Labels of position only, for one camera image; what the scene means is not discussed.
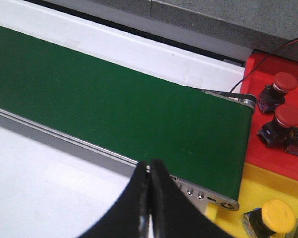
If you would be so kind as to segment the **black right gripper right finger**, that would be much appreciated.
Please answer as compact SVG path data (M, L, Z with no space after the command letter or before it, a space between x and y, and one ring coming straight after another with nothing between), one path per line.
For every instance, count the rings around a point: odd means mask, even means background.
M155 238L230 238L180 191L162 160L150 162L149 205Z

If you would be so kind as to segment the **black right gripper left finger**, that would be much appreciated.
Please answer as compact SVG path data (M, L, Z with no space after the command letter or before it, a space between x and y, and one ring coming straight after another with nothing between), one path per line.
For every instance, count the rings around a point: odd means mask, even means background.
M147 163L139 162L126 188L81 238L146 238L149 233L149 174Z

